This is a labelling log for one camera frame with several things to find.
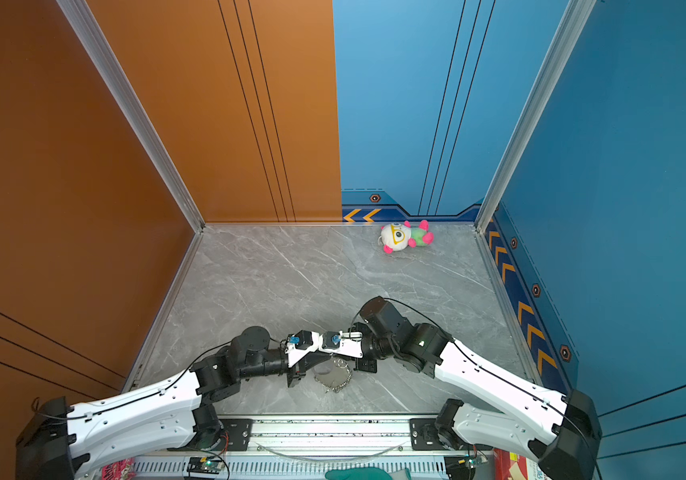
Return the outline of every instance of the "orange wall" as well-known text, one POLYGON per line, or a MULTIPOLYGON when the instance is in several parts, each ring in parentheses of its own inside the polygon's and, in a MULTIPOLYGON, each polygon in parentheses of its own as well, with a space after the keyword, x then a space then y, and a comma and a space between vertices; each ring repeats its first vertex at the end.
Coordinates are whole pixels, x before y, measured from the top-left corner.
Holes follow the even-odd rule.
POLYGON ((191 227, 54 0, 0 0, 0 478, 34 397, 122 388, 191 227))
POLYGON ((206 221, 339 221, 331 0, 88 4, 206 221))

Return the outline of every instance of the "orange chevron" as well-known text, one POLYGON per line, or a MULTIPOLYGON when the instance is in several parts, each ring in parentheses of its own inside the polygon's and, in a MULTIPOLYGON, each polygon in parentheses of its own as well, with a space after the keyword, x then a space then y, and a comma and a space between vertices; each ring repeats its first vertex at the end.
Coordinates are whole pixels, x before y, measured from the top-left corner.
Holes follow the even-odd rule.
POLYGON ((354 220, 351 217, 358 214, 359 212, 361 212, 361 208, 354 208, 348 215, 343 217, 343 220, 348 220, 350 223, 355 224, 356 220, 354 220))
POLYGON ((545 354, 542 350, 537 351, 537 371, 540 375, 542 375, 542 361, 546 360, 548 363, 553 365, 553 368, 558 369, 559 367, 556 366, 556 362, 547 354, 545 354))
POLYGON ((501 246, 495 248, 495 265, 500 264, 500 254, 508 254, 508 250, 501 246))
POLYGON ((366 221, 370 222, 371 224, 373 224, 375 222, 375 220, 372 220, 372 216, 375 215, 379 211, 380 211, 380 208, 376 208, 375 210, 372 210, 371 212, 369 212, 367 215, 364 216, 364 219, 366 221))
POLYGON ((502 263, 502 283, 504 285, 506 283, 506 270, 510 270, 511 272, 516 272, 516 269, 513 268, 513 265, 507 264, 506 262, 502 263))
POLYGON ((543 340, 546 339, 540 330, 538 330, 537 328, 535 328, 534 326, 532 326, 532 324, 529 324, 529 325, 527 326, 527 345, 529 345, 530 348, 532 348, 532 334, 533 334, 533 333, 534 333, 535 335, 538 335, 538 336, 539 336, 540 338, 542 338, 543 340))
POLYGON ((493 236, 497 236, 498 238, 500 238, 500 234, 498 234, 497 232, 490 232, 490 250, 492 250, 492 237, 493 236))
POLYGON ((522 311, 530 312, 531 314, 535 315, 535 312, 532 311, 532 308, 529 305, 522 303, 522 302, 519 302, 519 324, 520 325, 522 324, 522 311))

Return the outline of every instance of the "blue wall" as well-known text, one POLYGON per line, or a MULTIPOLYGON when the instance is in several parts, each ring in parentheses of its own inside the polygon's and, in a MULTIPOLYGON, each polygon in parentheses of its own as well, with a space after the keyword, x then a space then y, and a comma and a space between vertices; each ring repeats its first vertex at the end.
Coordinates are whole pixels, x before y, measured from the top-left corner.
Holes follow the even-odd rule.
MULTIPOLYGON (((686 2, 597 2, 502 208, 607 412, 686 383, 686 2)), ((686 413, 686 389, 602 417, 686 413)), ((686 418, 600 456, 686 441, 686 418)), ((686 446, 601 460, 604 478, 686 478, 686 446)))
POLYGON ((566 4, 335 0, 343 189, 384 190, 412 215, 479 202, 566 4))

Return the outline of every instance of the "stuffed animal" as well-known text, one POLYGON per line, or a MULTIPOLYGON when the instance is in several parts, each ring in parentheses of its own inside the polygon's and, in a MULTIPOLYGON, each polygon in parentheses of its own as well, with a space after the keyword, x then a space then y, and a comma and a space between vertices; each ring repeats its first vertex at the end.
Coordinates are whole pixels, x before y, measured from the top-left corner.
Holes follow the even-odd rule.
POLYGON ((392 254, 404 250, 407 245, 416 246, 431 245, 434 241, 434 233, 428 231, 428 221, 422 220, 417 228, 410 225, 406 220, 404 224, 384 225, 380 228, 380 238, 377 243, 383 245, 386 254, 392 254))

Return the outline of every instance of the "teal glove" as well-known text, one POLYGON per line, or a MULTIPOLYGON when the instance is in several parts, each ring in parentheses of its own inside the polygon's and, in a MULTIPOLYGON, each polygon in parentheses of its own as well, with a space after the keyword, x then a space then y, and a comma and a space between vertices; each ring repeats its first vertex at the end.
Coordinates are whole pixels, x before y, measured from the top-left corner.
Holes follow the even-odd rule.
POLYGON ((375 467, 329 470, 324 474, 327 480, 391 480, 385 470, 375 467))

